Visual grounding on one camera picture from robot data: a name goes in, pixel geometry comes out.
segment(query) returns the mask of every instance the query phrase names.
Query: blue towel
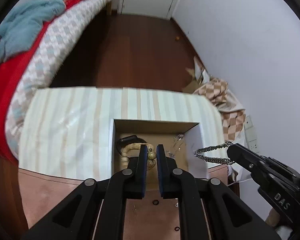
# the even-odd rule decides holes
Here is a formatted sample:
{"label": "blue towel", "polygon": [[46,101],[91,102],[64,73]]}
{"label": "blue towel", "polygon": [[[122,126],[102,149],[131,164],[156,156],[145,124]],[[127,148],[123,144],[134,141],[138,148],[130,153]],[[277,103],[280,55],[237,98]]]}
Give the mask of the blue towel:
{"label": "blue towel", "polygon": [[0,63],[28,51],[43,22],[51,21],[65,9],[63,0],[30,0],[13,8],[0,24]]}

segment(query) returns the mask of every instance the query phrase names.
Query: cardboard box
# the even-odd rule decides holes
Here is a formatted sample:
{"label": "cardboard box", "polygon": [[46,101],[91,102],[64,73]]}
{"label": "cardboard box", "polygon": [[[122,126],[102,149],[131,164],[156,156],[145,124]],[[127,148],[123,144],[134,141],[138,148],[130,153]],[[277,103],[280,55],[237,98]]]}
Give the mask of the cardboard box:
{"label": "cardboard box", "polygon": [[[202,136],[198,123],[192,122],[158,122],[140,120],[113,120],[111,135],[112,174],[122,170],[121,155],[115,149],[115,142],[123,137],[137,135],[147,143],[154,145],[163,144],[165,151],[173,152],[174,137],[184,134],[183,144],[176,152],[175,160],[179,168],[189,171],[195,178],[209,178],[207,164],[194,157],[193,151],[202,148]],[[138,150],[128,152],[129,157],[138,156]],[[157,190],[157,166],[147,171],[147,190]]]}

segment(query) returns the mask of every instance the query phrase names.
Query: electrical outlet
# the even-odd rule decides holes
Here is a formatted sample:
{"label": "electrical outlet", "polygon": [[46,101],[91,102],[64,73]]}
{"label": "electrical outlet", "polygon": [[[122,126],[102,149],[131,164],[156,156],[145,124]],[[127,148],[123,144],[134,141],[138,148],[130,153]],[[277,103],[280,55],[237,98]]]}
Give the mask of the electrical outlet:
{"label": "electrical outlet", "polygon": [[258,139],[256,128],[254,126],[252,126],[251,128],[245,130],[245,134],[246,134],[247,142],[251,142],[251,141],[254,141],[254,140]]}
{"label": "electrical outlet", "polygon": [[252,126],[253,126],[253,123],[251,121],[251,117],[250,117],[250,115],[247,115],[246,120],[244,121],[244,128],[245,128],[245,130],[247,130],[247,129],[251,128]]}
{"label": "electrical outlet", "polygon": [[258,140],[248,142],[248,147],[249,150],[251,150],[252,152],[258,153],[259,152]]}

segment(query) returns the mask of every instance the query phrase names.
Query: brown checkered cloth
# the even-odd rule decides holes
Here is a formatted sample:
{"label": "brown checkered cloth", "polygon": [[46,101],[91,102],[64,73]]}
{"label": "brown checkered cloth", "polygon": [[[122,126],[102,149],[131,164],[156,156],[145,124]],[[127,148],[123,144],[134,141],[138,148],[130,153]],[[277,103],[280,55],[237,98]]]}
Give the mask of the brown checkered cloth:
{"label": "brown checkered cloth", "polygon": [[194,94],[205,96],[216,106],[221,113],[225,140],[233,141],[240,134],[246,115],[244,109],[236,107],[240,103],[232,93],[230,94],[228,82],[212,78]]}

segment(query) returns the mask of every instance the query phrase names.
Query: cable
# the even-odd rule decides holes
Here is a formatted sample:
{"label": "cable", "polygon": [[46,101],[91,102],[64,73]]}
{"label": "cable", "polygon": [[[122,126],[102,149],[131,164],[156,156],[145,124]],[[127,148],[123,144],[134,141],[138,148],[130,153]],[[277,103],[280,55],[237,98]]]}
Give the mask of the cable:
{"label": "cable", "polygon": [[228,187],[231,186],[231,185],[233,185],[234,183],[241,183],[241,182],[245,182],[245,181],[251,180],[251,179],[252,179],[252,178],[250,178],[250,179],[245,179],[245,180],[235,181],[235,182],[233,182],[233,183],[230,183],[230,184],[228,185]]}

